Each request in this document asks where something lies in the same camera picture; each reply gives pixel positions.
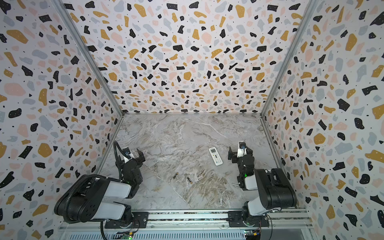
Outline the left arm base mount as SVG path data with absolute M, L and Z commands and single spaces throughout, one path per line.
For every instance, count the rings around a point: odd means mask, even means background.
M 123 216 L 120 220 L 110 220 L 105 223 L 105 229 L 116 229 L 120 231 L 133 231 L 145 229 L 149 219 L 149 212 L 132 212 Z

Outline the white remote control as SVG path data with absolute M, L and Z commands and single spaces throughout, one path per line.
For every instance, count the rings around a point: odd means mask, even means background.
M 220 166 L 223 164 L 223 160 L 220 154 L 218 153 L 216 147 L 209 148 L 209 152 L 216 166 Z

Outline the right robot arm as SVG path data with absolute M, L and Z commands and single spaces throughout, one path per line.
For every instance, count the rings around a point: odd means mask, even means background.
M 237 151 L 229 149 L 228 160 L 238 166 L 238 185 L 244 191 L 257 191 L 258 196 L 247 201 L 242 209 L 242 217 L 258 217 L 274 210 L 293 208 L 297 196 L 284 171 L 256 169 L 253 151 L 240 142 Z

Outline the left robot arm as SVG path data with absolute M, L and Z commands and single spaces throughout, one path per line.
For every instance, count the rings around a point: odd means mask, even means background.
M 132 199 L 143 182 L 141 167 L 144 153 L 135 157 L 129 148 L 113 143 L 117 179 L 97 174 L 82 175 L 57 201 L 54 213 L 68 224 L 116 221 L 122 226 L 133 223 L 132 208 L 122 203 L 108 203 L 105 198 Z

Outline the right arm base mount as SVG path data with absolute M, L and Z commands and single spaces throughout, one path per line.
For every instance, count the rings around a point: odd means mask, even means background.
M 270 226 L 267 216 L 251 216 L 243 211 L 229 211 L 228 222 L 230 228 L 264 228 Z

